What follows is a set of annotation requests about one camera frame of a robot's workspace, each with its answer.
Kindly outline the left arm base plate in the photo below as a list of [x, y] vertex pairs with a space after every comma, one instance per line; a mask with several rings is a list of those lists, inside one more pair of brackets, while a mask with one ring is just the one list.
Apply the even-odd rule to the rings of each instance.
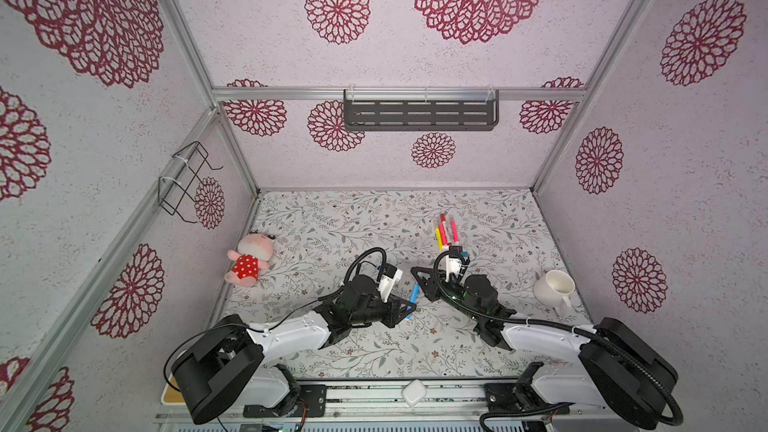
[[328, 387], [326, 385], [300, 385], [275, 407], [246, 405], [244, 418], [318, 418], [325, 415]]

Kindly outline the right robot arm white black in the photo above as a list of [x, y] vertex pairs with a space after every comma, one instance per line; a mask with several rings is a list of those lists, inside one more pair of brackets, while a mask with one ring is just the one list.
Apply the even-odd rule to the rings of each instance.
[[411, 273], [428, 300], [443, 301], [472, 318], [475, 335], [487, 345], [557, 361], [532, 362], [515, 382], [487, 387], [489, 409], [480, 417], [481, 427], [490, 419], [543, 418], [578, 406], [608, 409], [643, 430], [683, 424], [673, 396], [678, 373], [623, 322], [605, 318], [596, 325], [568, 326], [520, 318], [500, 304], [485, 275], [460, 280], [427, 267]]

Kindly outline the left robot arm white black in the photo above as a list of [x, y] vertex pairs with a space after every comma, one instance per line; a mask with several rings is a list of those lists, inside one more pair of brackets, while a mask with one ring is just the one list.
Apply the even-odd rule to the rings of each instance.
[[256, 324], [226, 316], [191, 337], [188, 347], [177, 347], [167, 366], [196, 425], [219, 418], [240, 398], [285, 415], [298, 402], [300, 386], [282, 358], [335, 345], [356, 328], [393, 328], [415, 310], [415, 303], [393, 295], [389, 286], [356, 276], [300, 317]]

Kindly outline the pink highlighter pen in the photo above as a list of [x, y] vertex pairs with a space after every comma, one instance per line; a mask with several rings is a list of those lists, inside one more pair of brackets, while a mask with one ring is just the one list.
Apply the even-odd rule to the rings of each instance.
[[447, 241], [447, 236], [446, 236], [446, 231], [445, 231], [445, 228], [444, 228], [444, 224], [440, 223], [438, 228], [440, 229], [443, 245], [444, 245], [444, 247], [446, 247], [446, 246], [448, 246], [448, 241]]
[[452, 243], [458, 245], [460, 243], [460, 238], [459, 238], [458, 229], [455, 221], [451, 220], [450, 226], [451, 226], [451, 234], [453, 239]]

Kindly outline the yellow highlighter pen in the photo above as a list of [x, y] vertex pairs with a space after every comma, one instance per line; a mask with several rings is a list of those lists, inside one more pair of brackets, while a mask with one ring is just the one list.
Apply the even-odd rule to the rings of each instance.
[[435, 228], [435, 235], [438, 243], [438, 251], [442, 252], [444, 245], [443, 245], [442, 236], [439, 228]]

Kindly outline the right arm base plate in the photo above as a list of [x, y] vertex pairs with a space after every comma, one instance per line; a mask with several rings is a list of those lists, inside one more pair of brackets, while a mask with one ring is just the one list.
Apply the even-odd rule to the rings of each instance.
[[569, 412], [570, 402], [549, 402], [534, 391], [533, 377], [543, 366], [540, 361], [531, 363], [515, 382], [485, 384], [485, 417], [523, 418]]

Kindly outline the white whiteboard marker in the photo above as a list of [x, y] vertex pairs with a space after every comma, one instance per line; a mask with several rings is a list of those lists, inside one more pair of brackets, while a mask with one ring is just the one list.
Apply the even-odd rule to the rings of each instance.
[[447, 224], [446, 215], [443, 214], [443, 213], [440, 214], [440, 223], [444, 224], [444, 228], [445, 228], [446, 236], [447, 236], [447, 241], [448, 241], [448, 246], [450, 246], [452, 244], [452, 240], [451, 240], [451, 237], [448, 234], [449, 227], [448, 227], [448, 224]]

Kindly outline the blue highlighter pen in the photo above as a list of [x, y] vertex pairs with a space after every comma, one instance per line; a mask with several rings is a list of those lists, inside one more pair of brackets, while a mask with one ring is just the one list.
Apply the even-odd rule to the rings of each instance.
[[417, 300], [418, 300], [418, 297], [419, 297], [419, 294], [420, 294], [420, 291], [421, 291], [421, 288], [420, 288], [419, 284], [416, 283], [414, 285], [414, 287], [413, 287], [413, 290], [412, 290], [412, 293], [410, 295], [409, 301], [414, 303], [414, 304], [416, 304]]

